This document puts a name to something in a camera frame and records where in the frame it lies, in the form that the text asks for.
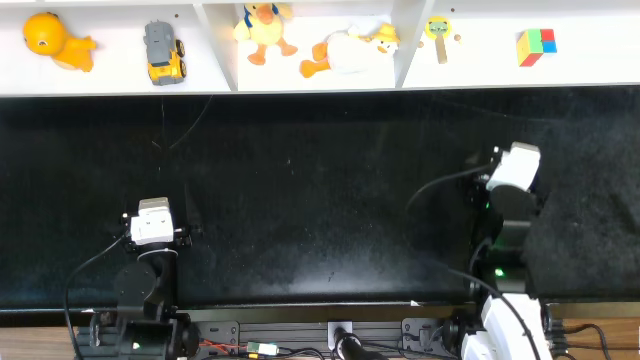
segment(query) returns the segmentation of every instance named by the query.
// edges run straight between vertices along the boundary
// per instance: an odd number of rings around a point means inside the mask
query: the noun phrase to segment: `blue cube face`
[[[543,41],[542,42],[542,52],[546,53],[557,53],[558,48],[556,48],[555,41]]]

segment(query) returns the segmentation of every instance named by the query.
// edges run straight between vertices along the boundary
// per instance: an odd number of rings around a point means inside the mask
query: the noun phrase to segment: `rubik's cube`
[[[533,66],[543,54],[556,53],[556,37],[552,29],[531,29],[518,40],[518,65]]]

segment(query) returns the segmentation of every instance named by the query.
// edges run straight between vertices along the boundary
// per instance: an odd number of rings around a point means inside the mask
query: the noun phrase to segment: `wooden handle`
[[[444,47],[444,37],[436,36],[436,53],[438,54],[438,64],[447,63],[447,49]]]

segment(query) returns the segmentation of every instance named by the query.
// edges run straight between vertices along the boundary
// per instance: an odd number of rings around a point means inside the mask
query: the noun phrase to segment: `toy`
[[[329,36],[326,42],[313,47],[313,59],[300,64],[300,73],[305,78],[323,70],[341,74],[362,72],[372,66],[393,58],[400,39],[391,24],[383,24],[378,33],[368,37],[357,34],[355,28],[347,33],[341,31]]]
[[[71,36],[56,14],[33,15],[24,24],[22,33],[29,50],[51,56],[64,69],[89,72],[93,68],[90,50],[96,48],[96,43],[90,36],[84,39]]]
[[[525,31],[517,44],[518,66],[533,66],[543,54],[558,52],[556,38],[551,29],[530,29]]]
[[[447,63],[447,49],[444,46],[444,39],[451,33],[451,24],[449,20],[442,16],[434,16],[429,19],[425,33],[429,39],[436,41],[436,53],[438,55],[438,64]]]
[[[291,19],[293,11],[285,4],[247,3],[244,5],[244,19],[240,20],[233,30],[233,37],[237,41],[251,39],[258,44],[255,54],[248,59],[255,65],[264,65],[267,47],[278,45],[282,56],[291,56],[298,52],[298,48],[287,44],[282,38],[284,25],[280,16]]]
[[[144,27],[142,38],[147,45],[147,70],[153,85],[170,85],[184,81],[187,66],[184,44],[177,40],[173,28],[166,22],[156,21]]]

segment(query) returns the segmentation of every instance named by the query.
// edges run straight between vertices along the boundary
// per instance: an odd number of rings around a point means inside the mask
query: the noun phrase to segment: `toy truck wheel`
[[[176,40],[176,49],[178,56],[184,57],[184,43],[182,41]]]
[[[183,78],[187,77],[187,65],[185,65],[182,60],[180,60],[180,75],[182,75]]]

